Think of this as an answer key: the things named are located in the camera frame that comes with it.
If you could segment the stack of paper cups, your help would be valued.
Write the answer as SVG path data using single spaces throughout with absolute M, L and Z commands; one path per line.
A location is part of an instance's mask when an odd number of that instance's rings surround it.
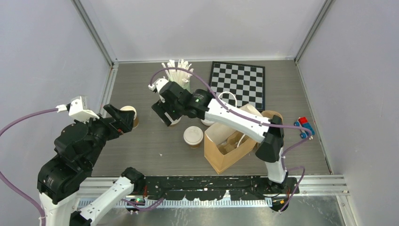
M 129 126 L 132 127 L 132 129 L 135 129 L 139 124 L 137 110 L 129 105 L 120 108 L 120 110 L 123 112 L 124 120 L 128 123 Z

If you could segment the stack of white lids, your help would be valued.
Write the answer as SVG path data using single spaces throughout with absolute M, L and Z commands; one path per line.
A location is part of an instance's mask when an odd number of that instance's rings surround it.
M 200 120 L 202 124 L 204 124 L 205 126 L 212 126 L 215 122 L 214 121 L 209 121 L 209 120 Z

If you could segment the brown paper bag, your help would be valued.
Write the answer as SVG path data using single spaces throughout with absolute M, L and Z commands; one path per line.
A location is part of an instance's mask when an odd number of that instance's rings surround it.
M 204 132 L 204 156 L 221 174 L 257 146 L 249 136 L 215 122 Z

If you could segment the lifted pulp cup carrier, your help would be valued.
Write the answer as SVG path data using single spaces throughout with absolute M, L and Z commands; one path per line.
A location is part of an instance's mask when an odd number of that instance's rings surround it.
M 230 153 L 243 144 L 249 137 L 239 131 L 234 132 L 217 147 L 222 154 Z

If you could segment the stack of pulp cup carriers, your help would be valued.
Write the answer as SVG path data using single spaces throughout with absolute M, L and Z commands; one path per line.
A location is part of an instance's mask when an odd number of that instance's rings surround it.
M 265 110 L 265 111 L 261 112 L 261 115 L 263 117 L 269 118 L 269 122 L 272 122 L 272 124 L 276 124 L 276 125 L 283 124 L 282 115 L 276 111 Z M 281 139 L 281 147 L 284 146 L 284 140 L 283 140 L 284 139 L 284 130 L 283 130 L 283 128 L 271 127 L 269 129 L 269 133 L 272 133 L 273 135 L 280 138 Z

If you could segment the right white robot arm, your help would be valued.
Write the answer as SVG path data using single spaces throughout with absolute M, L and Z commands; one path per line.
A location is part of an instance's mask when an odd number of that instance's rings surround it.
M 167 79 L 157 79 L 148 88 L 159 95 L 152 109 L 167 126 L 181 116 L 198 118 L 221 123 L 259 143 L 255 155 L 265 162 L 270 190 L 281 193 L 287 188 L 287 172 L 281 161 L 284 131 L 279 116 L 270 119 L 256 116 L 221 101 L 208 91 L 198 89 L 190 93 Z

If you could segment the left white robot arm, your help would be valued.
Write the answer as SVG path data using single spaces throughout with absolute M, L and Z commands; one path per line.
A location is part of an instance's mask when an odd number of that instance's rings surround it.
M 73 210 L 81 183 L 92 175 L 93 167 L 107 141 L 129 133 L 136 113 L 131 106 L 117 109 L 104 106 L 104 118 L 91 110 L 69 104 L 73 124 L 54 141 L 56 155 L 38 174 L 38 191 L 46 226 L 95 226 L 122 199 L 144 190 L 144 175 L 126 168 L 116 182 L 88 206 Z

